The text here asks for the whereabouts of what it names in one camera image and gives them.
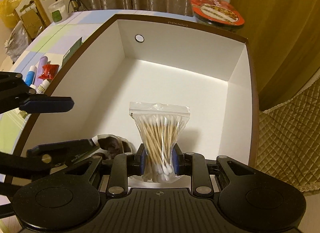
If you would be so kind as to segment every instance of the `plastic bag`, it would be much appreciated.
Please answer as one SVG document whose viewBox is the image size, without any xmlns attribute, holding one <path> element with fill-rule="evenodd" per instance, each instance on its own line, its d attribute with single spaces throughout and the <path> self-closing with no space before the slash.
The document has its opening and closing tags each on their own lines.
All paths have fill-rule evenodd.
<svg viewBox="0 0 320 233">
<path fill-rule="evenodd" d="M 9 39 L 4 43 L 5 53 L 10 56 L 13 62 L 16 62 L 30 43 L 31 40 L 27 31 L 22 21 L 19 21 L 11 32 Z"/>
<path fill-rule="evenodd" d="M 7 28 L 14 28 L 17 25 L 18 20 L 13 12 L 21 1 L 22 0 L 3 0 L 0 3 L 0 17 Z"/>
<path fill-rule="evenodd" d="M 189 107 L 160 103 L 130 102 L 130 116 L 135 120 L 147 152 L 143 181 L 174 182 L 172 148 L 190 118 Z"/>
<path fill-rule="evenodd" d="M 46 64 L 42 68 L 43 73 L 38 78 L 52 80 L 57 73 L 59 65 Z"/>
<path fill-rule="evenodd" d="M 99 149 L 93 155 L 101 156 L 103 160 L 113 160 L 118 154 L 133 152 L 133 145 L 127 139 L 113 134 L 101 134 L 92 138 Z"/>
</svg>

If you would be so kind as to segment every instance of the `blue and white tube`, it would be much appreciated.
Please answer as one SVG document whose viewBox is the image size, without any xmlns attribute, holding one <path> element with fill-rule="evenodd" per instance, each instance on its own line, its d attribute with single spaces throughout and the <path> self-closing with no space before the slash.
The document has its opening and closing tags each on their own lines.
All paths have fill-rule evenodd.
<svg viewBox="0 0 320 233">
<path fill-rule="evenodd" d="M 36 77 L 37 67 L 31 66 L 29 69 L 29 72 L 26 75 L 26 78 L 24 82 L 27 84 L 27 86 L 30 86 L 33 84 L 35 77 Z"/>
</svg>

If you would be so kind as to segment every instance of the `quilted fabric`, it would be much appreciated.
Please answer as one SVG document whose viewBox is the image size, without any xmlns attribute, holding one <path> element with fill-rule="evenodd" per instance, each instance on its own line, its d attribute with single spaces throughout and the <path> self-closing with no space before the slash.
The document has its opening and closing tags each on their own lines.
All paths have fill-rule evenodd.
<svg viewBox="0 0 320 233">
<path fill-rule="evenodd" d="M 260 112 L 256 168 L 305 195 L 320 191 L 320 79 L 287 102 Z"/>
</svg>

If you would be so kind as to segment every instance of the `red food container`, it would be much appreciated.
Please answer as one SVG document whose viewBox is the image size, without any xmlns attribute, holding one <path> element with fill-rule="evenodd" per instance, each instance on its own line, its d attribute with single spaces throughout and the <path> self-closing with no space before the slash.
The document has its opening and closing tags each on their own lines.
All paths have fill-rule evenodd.
<svg viewBox="0 0 320 233">
<path fill-rule="evenodd" d="M 244 26 L 238 11 L 224 0 L 190 0 L 197 22 L 234 32 Z"/>
</svg>

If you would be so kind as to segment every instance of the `black cable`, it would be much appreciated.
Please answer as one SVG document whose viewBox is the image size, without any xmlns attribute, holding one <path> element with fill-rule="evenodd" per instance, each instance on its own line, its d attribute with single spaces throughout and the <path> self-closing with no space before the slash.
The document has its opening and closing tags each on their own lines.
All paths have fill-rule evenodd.
<svg viewBox="0 0 320 233">
<path fill-rule="evenodd" d="M 69 5 L 68 5 L 68 13 L 70 13 L 70 12 L 69 12 L 70 2 L 71 2 L 71 0 L 69 0 Z"/>
</svg>

